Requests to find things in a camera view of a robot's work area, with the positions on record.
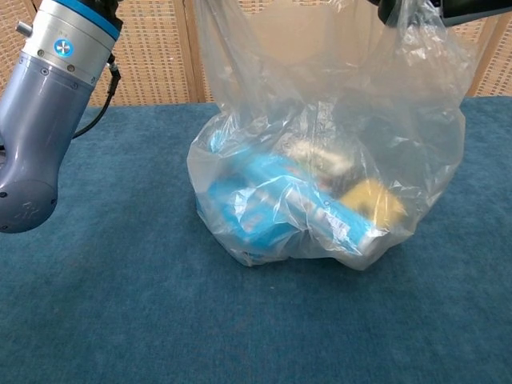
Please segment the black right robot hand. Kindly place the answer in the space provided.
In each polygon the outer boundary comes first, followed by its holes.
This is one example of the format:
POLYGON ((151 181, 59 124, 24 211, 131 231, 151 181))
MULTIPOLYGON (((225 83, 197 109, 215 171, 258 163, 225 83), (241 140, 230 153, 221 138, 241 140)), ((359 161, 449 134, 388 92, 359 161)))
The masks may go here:
MULTIPOLYGON (((395 27, 406 0, 367 0, 378 9, 380 21, 395 27)), ((432 6, 444 26, 458 26, 512 11, 512 0, 419 0, 432 6)))

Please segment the clear plastic shopping bag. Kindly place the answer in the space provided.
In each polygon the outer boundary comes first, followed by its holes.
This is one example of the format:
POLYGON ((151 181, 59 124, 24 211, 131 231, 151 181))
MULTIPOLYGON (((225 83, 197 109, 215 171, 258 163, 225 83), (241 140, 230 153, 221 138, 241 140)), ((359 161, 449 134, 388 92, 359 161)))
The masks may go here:
POLYGON ((196 197, 245 148, 286 154, 306 140, 354 161, 331 179, 340 199, 363 179, 395 194, 406 215, 371 256, 335 260, 364 270, 411 237, 458 168, 461 111, 474 53, 432 7, 406 0, 395 27, 367 0, 194 0, 203 67, 219 107, 193 140, 196 197))

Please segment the silver foil packet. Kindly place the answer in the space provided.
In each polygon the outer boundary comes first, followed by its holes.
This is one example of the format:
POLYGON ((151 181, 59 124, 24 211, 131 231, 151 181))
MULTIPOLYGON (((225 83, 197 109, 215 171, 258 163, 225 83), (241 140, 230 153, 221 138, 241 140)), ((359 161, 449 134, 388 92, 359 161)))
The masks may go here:
POLYGON ((315 177, 324 180, 340 178, 354 168, 354 161, 344 154, 324 149, 306 140, 292 142, 285 153, 315 177))

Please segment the blue cylindrical can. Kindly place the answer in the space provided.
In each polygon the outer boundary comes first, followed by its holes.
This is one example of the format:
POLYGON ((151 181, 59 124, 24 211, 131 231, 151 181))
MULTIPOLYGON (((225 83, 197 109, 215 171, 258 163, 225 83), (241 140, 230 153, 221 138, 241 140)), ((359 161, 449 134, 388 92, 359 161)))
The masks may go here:
POLYGON ((216 182, 231 179, 267 192, 275 207, 297 223, 301 239, 292 258, 359 261, 388 234, 341 204, 330 180, 315 177, 286 154, 245 148, 216 182))

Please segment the blue cardboard box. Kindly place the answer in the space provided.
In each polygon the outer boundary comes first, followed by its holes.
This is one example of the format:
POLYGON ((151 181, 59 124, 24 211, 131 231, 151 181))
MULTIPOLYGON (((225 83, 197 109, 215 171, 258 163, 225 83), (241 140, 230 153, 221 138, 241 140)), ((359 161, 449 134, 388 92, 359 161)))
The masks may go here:
POLYGON ((280 262, 297 255, 301 231, 267 192, 239 180, 213 183, 196 197, 198 214, 225 250, 244 266, 280 262))

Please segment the woven rattan folding screen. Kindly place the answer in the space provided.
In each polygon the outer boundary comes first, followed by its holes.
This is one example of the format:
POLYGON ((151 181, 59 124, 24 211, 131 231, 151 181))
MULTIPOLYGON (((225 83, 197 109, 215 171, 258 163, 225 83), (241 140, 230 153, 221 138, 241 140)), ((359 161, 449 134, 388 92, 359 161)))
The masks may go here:
MULTIPOLYGON (((32 22, 41 1, 0 0, 0 93, 24 43, 15 27, 20 21, 32 22)), ((114 55, 122 80, 114 105, 213 101, 192 0, 124 0, 118 16, 124 26, 114 55)), ((512 96, 512 11, 454 31, 479 54, 468 96, 512 96)))

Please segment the teal velvet tablecloth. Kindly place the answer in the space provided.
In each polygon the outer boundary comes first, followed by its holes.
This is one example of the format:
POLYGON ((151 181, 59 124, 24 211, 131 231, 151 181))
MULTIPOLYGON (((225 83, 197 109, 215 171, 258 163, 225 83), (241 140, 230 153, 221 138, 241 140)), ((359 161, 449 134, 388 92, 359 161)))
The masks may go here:
POLYGON ((452 183, 358 272, 215 241, 186 171, 215 105, 110 108, 0 234, 0 384, 512 384, 512 97, 462 109, 452 183))

